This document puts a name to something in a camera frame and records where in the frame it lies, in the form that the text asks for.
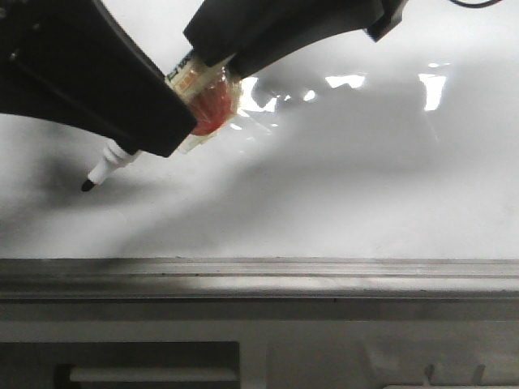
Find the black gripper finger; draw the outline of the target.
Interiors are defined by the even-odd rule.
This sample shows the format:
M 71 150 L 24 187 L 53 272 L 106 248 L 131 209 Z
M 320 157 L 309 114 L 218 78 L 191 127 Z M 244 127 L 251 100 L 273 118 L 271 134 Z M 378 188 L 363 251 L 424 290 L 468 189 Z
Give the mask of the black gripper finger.
M 196 124 L 100 1 L 2 2 L 1 111 L 165 157 Z
M 204 64 L 241 77 L 317 41 L 363 30 L 379 41 L 402 20 L 402 0 L 226 1 L 201 4 L 184 30 Z

